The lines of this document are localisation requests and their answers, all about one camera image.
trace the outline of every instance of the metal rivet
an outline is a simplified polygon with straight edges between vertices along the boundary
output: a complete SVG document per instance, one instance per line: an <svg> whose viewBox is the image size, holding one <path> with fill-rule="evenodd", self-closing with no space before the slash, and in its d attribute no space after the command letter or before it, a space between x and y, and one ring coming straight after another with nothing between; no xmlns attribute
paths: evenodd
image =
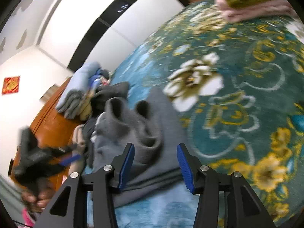
<svg viewBox="0 0 304 228"><path fill-rule="evenodd" d="M70 176L71 176L71 178L76 178L76 177L79 176L79 174L78 174L78 172L75 172L75 171L74 171L74 172L71 173Z"/></svg>
<svg viewBox="0 0 304 228"><path fill-rule="evenodd" d="M103 167L103 169L106 170L106 171L109 171L109 170L112 170L112 169L113 169L113 166L110 165L110 164L107 164L107 165L105 165L105 166Z"/></svg>
<svg viewBox="0 0 304 228"><path fill-rule="evenodd" d="M233 175L234 175L235 177L241 177L241 176L242 176L242 173L240 173L239 171L235 171L235 172L233 173Z"/></svg>
<svg viewBox="0 0 304 228"><path fill-rule="evenodd" d="M207 171L207 170L209 170L209 167L206 166L206 165L201 165L200 170L201 171Z"/></svg>

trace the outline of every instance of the pile of clothes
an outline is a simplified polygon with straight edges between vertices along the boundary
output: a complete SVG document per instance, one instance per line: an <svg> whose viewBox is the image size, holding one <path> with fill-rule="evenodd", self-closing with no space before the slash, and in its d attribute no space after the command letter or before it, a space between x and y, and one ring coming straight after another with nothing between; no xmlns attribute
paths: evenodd
<svg viewBox="0 0 304 228"><path fill-rule="evenodd" d="M215 0L215 3L222 16L231 23L271 15L297 17L287 0Z"/></svg>
<svg viewBox="0 0 304 228"><path fill-rule="evenodd" d="M129 83L103 83L109 78L98 63L84 64L71 78L56 109L67 119L87 116L75 128L73 154L83 157L71 164L69 173L81 173L85 165L96 172L120 155L127 143L135 147L129 181L123 193L113 197L114 206L131 203L157 189L182 180L176 157L179 143L187 144L177 112L162 90L153 87L134 109L127 102Z"/></svg>

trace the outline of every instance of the pink fabric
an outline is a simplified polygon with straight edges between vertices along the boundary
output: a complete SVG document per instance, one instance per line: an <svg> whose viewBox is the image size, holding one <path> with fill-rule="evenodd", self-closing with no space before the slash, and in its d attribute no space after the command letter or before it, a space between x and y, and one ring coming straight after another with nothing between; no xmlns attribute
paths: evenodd
<svg viewBox="0 0 304 228"><path fill-rule="evenodd" d="M221 14L225 20L232 23L271 15L297 17L297 13L287 0L271 0L242 9L229 7L226 0L215 0L215 4L222 11Z"/></svg>
<svg viewBox="0 0 304 228"><path fill-rule="evenodd" d="M24 219L24 224L27 226L34 226L34 223L32 221L32 219L29 217L29 214L27 213L26 209L22 210L22 217Z"/></svg>

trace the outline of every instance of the floral bedsheet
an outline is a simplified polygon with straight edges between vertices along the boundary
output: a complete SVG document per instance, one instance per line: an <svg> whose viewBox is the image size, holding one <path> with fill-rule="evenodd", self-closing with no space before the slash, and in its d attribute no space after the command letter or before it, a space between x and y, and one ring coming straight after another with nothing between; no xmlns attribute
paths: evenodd
<svg viewBox="0 0 304 228"><path fill-rule="evenodd" d="M131 107L162 87L187 146L218 172L240 171L279 225L304 206L303 42L290 17L229 24L205 0L163 24L112 83L130 83ZM118 208L119 227L192 227L197 202L179 183ZM219 227L222 218L220 209Z"/></svg>

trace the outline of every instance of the red and orange painting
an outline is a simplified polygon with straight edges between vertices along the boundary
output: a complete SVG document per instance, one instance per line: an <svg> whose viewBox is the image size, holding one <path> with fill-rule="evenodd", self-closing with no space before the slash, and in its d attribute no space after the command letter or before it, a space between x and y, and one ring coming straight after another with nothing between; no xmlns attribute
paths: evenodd
<svg viewBox="0 0 304 228"><path fill-rule="evenodd" d="M4 78L2 95L9 93L17 93L19 91L20 76Z"/></svg>

